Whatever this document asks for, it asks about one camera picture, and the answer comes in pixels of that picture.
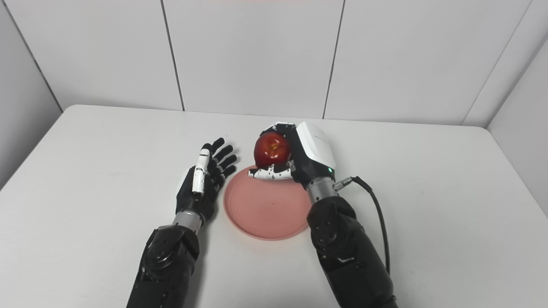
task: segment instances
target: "white wall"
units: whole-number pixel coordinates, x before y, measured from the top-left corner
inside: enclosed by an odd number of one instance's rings
[[[500,109],[548,33],[548,0],[532,0],[463,125],[486,127]]]
[[[529,3],[347,0],[326,118],[461,124]]]
[[[164,0],[185,110],[321,118],[343,0]]]
[[[61,115],[0,3],[0,188]]]
[[[159,0],[5,1],[63,109],[182,109]]]
[[[548,0],[6,1],[63,108],[485,126],[548,32]]]
[[[496,114],[489,130],[548,215],[548,42]]]

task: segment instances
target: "black robotic forearm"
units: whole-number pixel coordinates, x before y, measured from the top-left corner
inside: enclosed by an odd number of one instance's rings
[[[317,201],[307,221],[319,262],[342,308],[397,308],[390,275],[344,198]]]
[[[127,308],[181,308],[198,255],[198,238],[189,228],[170,225],[154,230]]]
[[[192,193],[192,167],[177,194],[175,221],[155,229],[142,253],[127,308],[182,308],[199,256],[196,233],[213,204]]]
[[[127,308],[183,307],[199,256],[198,231],[213,218],[218,192],[236,171],[236,156],[226,157],[233,150],[231,145],[217,153],[224,143],[219,138],[202,147],[198,163],[190,168],[177,194],[173,223],[155,229],[146,243]]]

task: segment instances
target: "black fingertip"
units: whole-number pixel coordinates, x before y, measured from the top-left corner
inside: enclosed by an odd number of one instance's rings
[[[213,143],[213,152],[216,152],[223,144],[225,144],[225,139],[223,137],[215,140]]]
[[[213,147],[212,147],[211,144],[206,143],[206,144],[204,144],[204,145],[202,146],[202,150],[203,150],[203,149],[207,149],[207,150],[209,150],[209,152],[211,152],[212,149],[213,149]]]
[[[217,155],[215,155],[215,158],[217,158],[218,161],[222,161],[222,159],[225,158],[225,156],[227,156],[230,152],[232,152],[232,150],[234,150],[232,145],[227,145],[223,147],[219,151],[219,153],[217,153]]]
[[[236,157],[236,155],[232,154],[230,156],[228,156],[224,161],[222,161],[219,166],[222,168],[222,169],[226,169],[226,167],[228,167],[229,165],[233,164],[236,162],[238,158]]]
[[[236,166],[231,165],[231,166],[229,166],[228,168],[226,168],[226,169],[222,172],[222,174],[223,174],[225,177],[227,177],[227,176],[231,175],[231,174],[234,173],[234,172],[236,172]]]

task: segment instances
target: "robot finger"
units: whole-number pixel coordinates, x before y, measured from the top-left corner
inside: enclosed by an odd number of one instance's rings
[[[194,176],[192,180],[192,192],[204,193],[204,181],[209,166],[209,158],[211,157],[212,146],[206,143],[202,146],[200,154],[198,156],[198,162],[194,169]]]
[[[230,165],[223,172],[216,172],[216,176],[213,179],[213,186],[215,190],[218,191],[224,185],[226,178],[228,178],[232,173],[236,172],[236,166]]]
[[[288,122],[276,122],[271,127],[263,130],[261,136],[269,132],[277,132],[282,135],[289,133],[292,129],[295,129],[295,124]]]
[[[238,158],[236,155],[232,154],[228,156],[226,159],[224,159],[222,162],[219,163],[218,168],[221,169],[221,171],[225,170],[229,165],[232,165],[236,162]]]
[[[265,168],[250,169],[247,175],[261,180],[286,180],[293,178],[291,167],[288,164],[273,164]]]
[[[215,142],[212,144],[212,149],[211,149],[211,154],[213,155],[213,153],[217,152],[217,150],[223,145],[225,144],[225,139],[223,137],[215,140]]]
[[[217,153],[214,157],[213,157],[213,160],[218,164],[220,161],[222,161],[223,158],[225,158],[225,156],[227,156],[228,154],[230,154],[232,151],[234,150],[234,148],[232,147],[232,145],[227,145],[225,147],[223,147],[219,153]]]

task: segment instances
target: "cable connector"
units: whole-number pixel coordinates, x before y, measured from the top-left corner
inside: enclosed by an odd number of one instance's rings
[[[350,185],[350,183],[352,183],[352,181],[353,180],[352,180],[351,177],[348,177],[346,179],[342,179],[342,180],[336,182],[335,185],[333,185],[333,189],[335,191],[339,191],[339,190],[345,188],[346,186]]]

